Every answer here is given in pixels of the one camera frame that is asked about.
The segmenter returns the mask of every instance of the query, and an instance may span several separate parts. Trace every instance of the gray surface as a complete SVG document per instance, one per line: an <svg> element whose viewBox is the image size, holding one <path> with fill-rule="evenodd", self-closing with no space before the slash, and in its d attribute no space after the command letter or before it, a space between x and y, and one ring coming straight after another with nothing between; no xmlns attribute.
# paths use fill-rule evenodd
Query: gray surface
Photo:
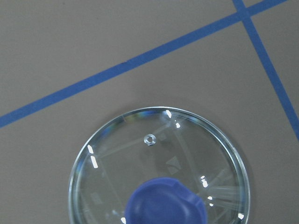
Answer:
<svg viewBox="0 0 299 224"><path fill-rule="evenodd" d="M64 3L2 3L1 114L235 11L229 0ZM288 34L270 37L298 6L253 18L297 111L298 30L285 22ZM281 61L289 54L293 69ZM249 223L298 222L299 143L238 23L0 129L0 223L68 223L82 145L115 116L153 105L197 113L233 140L249 173Z"/></svg>

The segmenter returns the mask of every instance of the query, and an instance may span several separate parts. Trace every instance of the blue tape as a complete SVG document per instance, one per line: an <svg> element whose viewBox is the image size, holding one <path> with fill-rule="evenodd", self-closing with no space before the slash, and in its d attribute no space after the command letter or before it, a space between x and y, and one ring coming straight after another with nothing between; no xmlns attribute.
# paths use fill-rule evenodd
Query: blue tape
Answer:
<svg viewBox="0 0 299 224"><path fill-rule="evenodd" d="M250 15L255 15L261 11L267 10L278 2L284 0L266 0L250 7ZM19 119L22 119L30 114L33 114L39 110L42 110L50 105L58 103L68 97L71 97L77 93L87 90L95 85L105 82L115 76L123 74L134 68L137 68L145 63L148 63L154 59L157 59L163 55L166 55L172 51L175 51L183 46L186 46L192 42L195 42L201 38L211 35L217 31L220 31L226 27L229 27L241 19L238 13L229 15L221 20L213 22L207 26L197 29L191 33L188 33L182 37L179 37L173 41L170 41L164 45L154 48L148 52L145 52L139 56L136 56L125 63L118 64L110 69L95 74L89 78L86 78L80 82L70 85L64 89L54 92L48 96L45 96L37 101L34 101L26 106L16 109L10 113L7 113L0 117L0 128L9 125Z"/></svg>
<svg viewBox="0 0 299 224"><path fill-rule="evenodd" d="M258 57L260 58L262 65L269 77L269 80L272 83L272 86L279 98L279 101L285 111L286 116L289 119L289 122L296 134L297 139L299 140L299 119L297 117L297 114L291 104L291 101L284 89L284 86L282 85L282 82L280 81L280 78L271 62L271 59L266 51L266 48L263 45L263 42L258 35L258 32L250 18L250 12L260 12L260 10L263 10L264 7L269 5L270 3L279 4L284 2L285 0L271 0L271 1L265 1L264 4L257 4L251 8L248 8L248 11L242 2L242 0L233 0L233 3L238 11L238 14L240 18L242 19L242 22L244 24L244 27L251 39L251 42L258 54Z"/></svg>

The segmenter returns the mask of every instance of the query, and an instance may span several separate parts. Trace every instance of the blue tape strip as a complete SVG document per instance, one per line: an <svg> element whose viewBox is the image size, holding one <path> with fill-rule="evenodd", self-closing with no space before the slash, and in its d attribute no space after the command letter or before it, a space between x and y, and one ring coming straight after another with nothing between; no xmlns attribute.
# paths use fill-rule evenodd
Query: blue tape strip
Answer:
<svg viewBox="0 0 299 224"><path fill-rule="evenodd" d="M262 3L256 4L251 8L250 15L255 15L261 11L267 10L275 5L277 0L264 1ZM77 93L80 93L84 90L87 90L95 85L98 85L108 79L111 79L115 76L123 74L127 71L130 71L134 68L137 68L147 62L150 62L154 59L157 59L163 55L166 55L172 51L175 51L183 46L186 46L194 41L197 41L201 38L204 38L208 35L211 35L219 30L222 30L228 26L231 26L241 19L238 16L238 13L229 15L221 20L213 22L205 27L197 29L191 33L188 33L182 37L179 37L171 42L168 42L164 45L161 45L157 48L154 48L144 54L136 56L125 63L118 64L110 69L102 71L98 74L95 74L89 78L86 78L80 82L77 82L73 85L70 85L64 89L61 89L57 92L54 92L48 96L45 96L37 101L34 101L26 106L23 106L17 110L14 110L10 113L7 113L0 117L0 128L8 124L11 124L19 119L22 119L30 114L33 114L39 110L42 110L50 105L60 102L68 97L71 97Z"/></svg>
<svg viewBox="0 0 299 224"><path fill-rule="evenodd" d="M240 18L242 19L242 22L244 24L244 27L251 39L251 42L258 54L258 57L260 58L262 65L269 77L269 80L272 83L272 86L279 98L279 101L290 121L290 124L297 136L297 139L299 140L299 119L297 117L297 114L291 104L291 101L284 89L284 86L282 85L279 76L271 62L271 59L266 51L266 48L263 45L263 42L260 38L260 36L258 35L258 32L249 16L249 10L252 12L253 10L255 11L259 11L262 10L264 7L267 6L267 4L271 3L275 3L275 4L279 4L284 2L285 0L271 0L271 1L265 1L266 4L258 4L254 7L249 8L248 10L246 9L244 3L242 2L242 0L233 0L233 3L238 11L238 14L240 16Z"/></svg>

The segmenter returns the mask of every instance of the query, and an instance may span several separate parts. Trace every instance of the blue plastic knob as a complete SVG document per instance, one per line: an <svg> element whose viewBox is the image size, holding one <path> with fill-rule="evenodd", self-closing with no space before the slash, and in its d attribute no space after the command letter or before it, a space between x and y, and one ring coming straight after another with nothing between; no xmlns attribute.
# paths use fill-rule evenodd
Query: blue plastic knob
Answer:
<svg viewBox="0 0 299 224"><path fill-rule="evenodd" d="M128 201L125 217L126 224L207 224L201 198L169 177L139 186Z"/></svg>

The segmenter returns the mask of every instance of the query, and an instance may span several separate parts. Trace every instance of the round glass lid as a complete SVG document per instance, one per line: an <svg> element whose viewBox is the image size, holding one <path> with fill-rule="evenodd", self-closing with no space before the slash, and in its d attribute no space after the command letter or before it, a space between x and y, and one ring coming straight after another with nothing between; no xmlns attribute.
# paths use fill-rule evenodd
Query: round glass lid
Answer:
<svg viewBox="0 0 299 224"><path fill-rule="evenodd" d="M157 178L179 182L197 201L201 199L203 222L245 224L248 220L246 170L222 131L191 112L149 107L114 118L85 143L71 172L71 224L135 224L126 219L128 201L133 201L130 198L139 186L160 183Z"/></svg>

